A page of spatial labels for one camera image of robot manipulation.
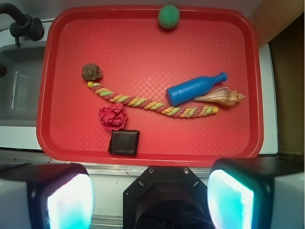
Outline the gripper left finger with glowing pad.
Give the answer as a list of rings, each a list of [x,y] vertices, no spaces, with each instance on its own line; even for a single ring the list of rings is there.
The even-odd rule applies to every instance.
[[[88,229],[94,186],[81,164],[0,166],[2,229]]]

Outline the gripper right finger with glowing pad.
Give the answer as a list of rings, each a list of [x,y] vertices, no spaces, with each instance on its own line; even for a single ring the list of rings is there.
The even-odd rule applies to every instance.
[[[303,229],[304,158],[218,159],[208,178],[207,201],[217,229]]]

